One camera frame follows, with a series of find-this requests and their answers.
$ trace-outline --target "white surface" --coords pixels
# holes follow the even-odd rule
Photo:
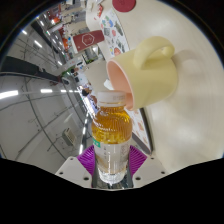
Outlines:
[[[88,70],[85,70],[85,76],[91,83],[96,95],[100,91],[107,91],[104,86],[105,80],[108,78],[105,60],[96,60],[87,65]]]
[[[102,16],[112,7],[103,1]],[[151,36],[167,38],[175,47],[173,61],[179,75],[176,92],[145,108],[155,152],[169,173],[222,157],[224,145],[224,74],[207,38],[188,18],[155,0],[137,0],[128,13],[116,11],[130,50]],[[87,12],[89,29],[98,30],[94,3]],[[106,60],[110,51],[98,43]]]
[[[92,176],[76,157],[68,157],[55,175],[81,187],[91,188]]]
[[[133,188],[143,187],[167,175],[167,171],[164,169],[156,155],[148,156],[132,177]]]
[[[77,48],[76,48],[75,42],[74,42],[74,40],[73,40],[73,37],[71,37],[71,42],[72,42],[73,50],[74,50],[75,54],[77,54],[77,53],[78,53],[78,50],[77,50]]]
[[[111,82],[109,79],[107,79],[105,82],[104,82],[104,86],[108,89],[108,90],[113,90],[113,86],[111,85]]]

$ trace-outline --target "white counter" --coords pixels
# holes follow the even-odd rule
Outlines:
[[[112,1],[101,4],[104,16],[112,7]],[[92,12],[87,12],[86,22],[91,31],[100,29],[96,11],[94,3]],[[167,38],[176,49],[173,56],[179,75],[176,92],[145,108],[155,153],[164,168],[172,173],[192,164],[221,158],[224,150],[224,73],[207,38],[184,15],[159,1],[137,0],[132,11],[115,12],[130,50],[151,36]],[[108,60],[107,44],[101,42],[98,46]]]

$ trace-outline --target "ceiling light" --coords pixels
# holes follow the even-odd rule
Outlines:
[[[38,45],[39,47],[41,47],[41,48],[42,48],[42,45],[41,45],[41,44],[39,44],[36,40],[34,41],[34,43],[35,43],[36,45]]]
[[[52,93],[52,89],[41,89],[41,93]]]
[[[17,96],[18,94],[17,90],[0,93],[0,100],[10,96]]]
[[[80,145],[79,154],[82,153],[83,145]]]

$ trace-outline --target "white bottle cap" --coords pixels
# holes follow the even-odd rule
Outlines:
[[[121,107],[126,105],[126,93],[122,91],[102,91],[98,93],[99,107]]]

